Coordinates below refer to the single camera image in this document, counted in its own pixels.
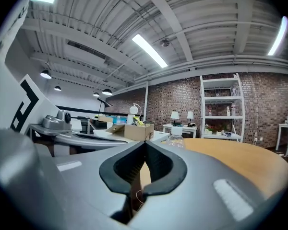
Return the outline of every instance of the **shelf board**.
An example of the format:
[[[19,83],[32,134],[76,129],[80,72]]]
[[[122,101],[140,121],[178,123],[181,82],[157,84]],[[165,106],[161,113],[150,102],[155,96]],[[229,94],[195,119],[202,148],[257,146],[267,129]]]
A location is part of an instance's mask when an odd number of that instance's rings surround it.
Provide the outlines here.
[[[239,135],[231,135],[231,137],[227,137],[227,136],[217,136],[215,134],[212,135],[207,135],[207,134],[203,134],[202,138],[211,138],[211,139],[241,139],[241,136]]]
[[[205,116],[205,119],[243,119],[243,116]]]
[[[215,97],[205,97],[205,104],[226,104],[233,103],[236,100],[241,100],[241,96],[215,96]]]
[[[203,80],[205,90],[229,89],[235,83],[238,83],[238,78]]]

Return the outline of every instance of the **open cardboard box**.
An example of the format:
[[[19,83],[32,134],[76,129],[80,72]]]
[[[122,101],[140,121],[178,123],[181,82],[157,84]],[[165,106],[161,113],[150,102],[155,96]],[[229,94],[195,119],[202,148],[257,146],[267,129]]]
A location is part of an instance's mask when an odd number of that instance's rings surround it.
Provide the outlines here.
[[[113,125],[111,128],[107,129],[106,132],[112,134],[122,135],[124,132],[124,137],[130,140],[145,141],[154,137],[155,125],[145,124],[145,126],[135,126],[135,125]]]

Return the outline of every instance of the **red brick wall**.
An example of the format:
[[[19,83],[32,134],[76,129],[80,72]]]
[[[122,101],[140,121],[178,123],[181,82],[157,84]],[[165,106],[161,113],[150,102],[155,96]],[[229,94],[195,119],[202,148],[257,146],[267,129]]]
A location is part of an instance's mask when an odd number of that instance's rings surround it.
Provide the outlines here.
[[[246,122],[244,142],[251,143],[257,132],[258,139],[263,137],[258,146],[265,148],[276,145],[278,124],[284,123],[288,112],[288,75],[274,73],[240,73],[239,74],[246,105]],[[231,78],[232,74],[217,74],[203,76],[203,79]],[[218,91],[220,96],[227,95],[224,91]],[[206,96],[215,96],[215,91],[205,93]],[[142,100],[144,106],[145,90],[132,91],[121,95],[107,98],[119,104],[119,110],[128,112],[132,103]],[[226,115],[227,104],[212,105],[213,115]],[[241,106],[236,103],[236,115],[241,114]],[[187,124],[187,112],[194,112],[194,120],[198,130],[201,122],[201,98],[200,78],[188,78],[149,86],[147,120],[156,124],[156,130],[163,130],[163,125],[171,123],[172,111],[178,111],[180,120]],[[241,121],[235,121],[237,133],[241,131]],[[281,144],[287,143],[287,130],[283,129]]]

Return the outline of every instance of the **wooden tabletop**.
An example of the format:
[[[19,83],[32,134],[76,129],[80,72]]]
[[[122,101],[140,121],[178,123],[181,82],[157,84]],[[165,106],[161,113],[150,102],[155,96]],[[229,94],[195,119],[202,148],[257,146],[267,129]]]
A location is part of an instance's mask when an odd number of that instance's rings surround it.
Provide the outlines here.
[[[185,139],[188,150],[214,157],[249,179],[266,198],[288,185],[288,163],[277,154],[247,143],[218,139]],[[146,164],[141,169],[142,188],[150,183]]]

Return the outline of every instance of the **water bottle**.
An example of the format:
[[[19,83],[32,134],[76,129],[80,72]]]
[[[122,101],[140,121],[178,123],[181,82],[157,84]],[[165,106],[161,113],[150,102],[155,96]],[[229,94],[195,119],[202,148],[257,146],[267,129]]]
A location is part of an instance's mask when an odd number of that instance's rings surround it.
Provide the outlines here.
[[[186,148],[186,145],[184,144],[184,140],[182,138],[182,127],[172,127],[171,133],[172,134],[168,137],[166,144],[178,148]]]

